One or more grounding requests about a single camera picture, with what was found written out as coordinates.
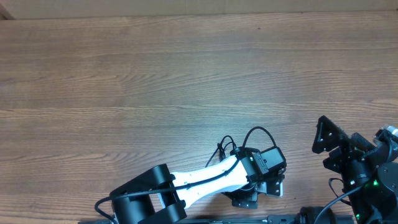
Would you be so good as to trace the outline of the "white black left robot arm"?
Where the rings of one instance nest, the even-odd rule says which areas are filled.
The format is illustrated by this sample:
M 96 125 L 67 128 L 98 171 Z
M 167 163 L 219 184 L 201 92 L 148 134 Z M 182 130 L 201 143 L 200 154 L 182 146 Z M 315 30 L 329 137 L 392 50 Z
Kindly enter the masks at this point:
M 201 198 L 223 194 L 234 207 L 256 209 L 259 194 L 281 197 L 286 159 L 277 146 L 238 147 L 220 163 L 190 172 L 155 166 L 110 193 L 118 223 L 175 223 Z

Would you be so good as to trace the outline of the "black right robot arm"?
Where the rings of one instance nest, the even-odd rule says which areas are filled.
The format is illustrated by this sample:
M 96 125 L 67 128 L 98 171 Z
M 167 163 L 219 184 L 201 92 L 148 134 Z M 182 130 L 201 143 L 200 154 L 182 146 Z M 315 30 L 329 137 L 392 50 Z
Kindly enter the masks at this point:
M 397 128 L 381 127 L 369 142 L 359 133 L 347 135 L 326 116 L 317 123 L 312 151 L 327 152 L 326 169 L 341 175 L 343 193 L 323 207 L 322 215 L 336 202 L 351 206 L 357 223 L 397 223 Z

